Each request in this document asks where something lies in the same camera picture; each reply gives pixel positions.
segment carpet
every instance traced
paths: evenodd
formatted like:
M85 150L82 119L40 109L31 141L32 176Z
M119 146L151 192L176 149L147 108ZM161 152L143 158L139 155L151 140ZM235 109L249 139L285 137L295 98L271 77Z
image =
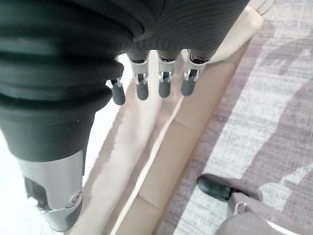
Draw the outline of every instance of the carpet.
M313 227L313 1L277 0L264 15L194 151L157 235L212 235L226 204L202 193L202 173L228 178Z

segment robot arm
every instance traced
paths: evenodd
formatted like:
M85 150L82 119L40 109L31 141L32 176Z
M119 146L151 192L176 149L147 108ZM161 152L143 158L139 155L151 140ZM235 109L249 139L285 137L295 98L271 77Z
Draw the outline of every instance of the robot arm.
M181 91L191 95L205 63L248 0L5 0L0 2L0 128L17 157L27 197L49 225L70 229L82 207L82 176L95 112L125 102L127 52L137 94L149 95L150 50L159 94L189 49Z

